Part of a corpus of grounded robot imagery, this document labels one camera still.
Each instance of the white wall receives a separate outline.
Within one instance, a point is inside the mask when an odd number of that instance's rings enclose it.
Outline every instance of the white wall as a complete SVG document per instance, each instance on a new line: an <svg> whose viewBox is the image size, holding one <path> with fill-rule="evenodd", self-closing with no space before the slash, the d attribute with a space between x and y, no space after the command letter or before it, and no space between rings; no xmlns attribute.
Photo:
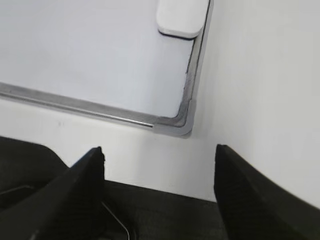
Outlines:
<svg viewBox="0 0 320 240"><path fill-rule="evenodd" d="M213 90L212 143L318 207L319 9L316 0L216 0L202 76Z"/></svg>
<svg viewBox="0 0 320 240"><path fill-rule="evenodd" d="M228 144L320 207L320 3L216 0L192 136L174 138L0 101L0 135L73 164L102 146L106 178L214 200L215 146Z"/></svg>

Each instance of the gray plastic corner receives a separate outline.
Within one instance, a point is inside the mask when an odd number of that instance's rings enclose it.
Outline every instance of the gray plastic corner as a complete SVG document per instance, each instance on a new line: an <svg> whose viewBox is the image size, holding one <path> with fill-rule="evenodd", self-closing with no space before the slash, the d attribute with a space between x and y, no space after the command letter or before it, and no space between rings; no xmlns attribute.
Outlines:
<svg viewBox="0 0 320 240"><path fill-rule="evenodd" d="M157 134L165 134L174 137L181 137L187 135L191 132L192 128L194 127L196 106L196 100L189 101L188 111L186 113L186 121L183 126L178 127L156 123L152 128L153 131Z"/></svg>

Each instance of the black fabric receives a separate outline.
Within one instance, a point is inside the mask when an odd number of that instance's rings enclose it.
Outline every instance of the black fabric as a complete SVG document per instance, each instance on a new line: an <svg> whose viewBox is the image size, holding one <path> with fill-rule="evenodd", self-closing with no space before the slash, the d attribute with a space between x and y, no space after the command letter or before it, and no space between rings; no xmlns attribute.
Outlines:
<svg viewBox="0 0 320 240"><path fill-rule="evenodd" d="M318 240L320 211L218 145L214 191L230 240Z"/></svg>
<svg viewBox="0 0 320 240"><path fill-rule="evenodd" d="M104 192L136 225L139 240L227 239L215 202L112 181Z"/></svg>

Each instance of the whiteboard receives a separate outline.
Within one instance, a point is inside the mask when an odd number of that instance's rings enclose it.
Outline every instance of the whiteboard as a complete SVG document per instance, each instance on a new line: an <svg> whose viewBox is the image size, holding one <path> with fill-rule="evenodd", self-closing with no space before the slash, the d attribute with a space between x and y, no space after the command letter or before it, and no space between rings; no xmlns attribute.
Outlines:
<svg viewBox="0 0 320 240"><path fill-rule="evenodd" d="M157 0L1 0L0 82L175 117L193 40L159 34Z"/></svg>

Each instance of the whiteboard surface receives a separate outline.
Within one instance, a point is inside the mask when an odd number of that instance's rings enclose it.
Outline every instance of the whiteboard surface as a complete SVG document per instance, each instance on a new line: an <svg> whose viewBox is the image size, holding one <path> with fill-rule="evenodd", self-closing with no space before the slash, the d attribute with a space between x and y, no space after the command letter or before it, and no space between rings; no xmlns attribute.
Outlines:
<svg viewBox="0 0 320 240"><path fill-rule="evenodd" d="M175 117L193 41L162 36L157 0L2 0L0 82Z"/></svg>

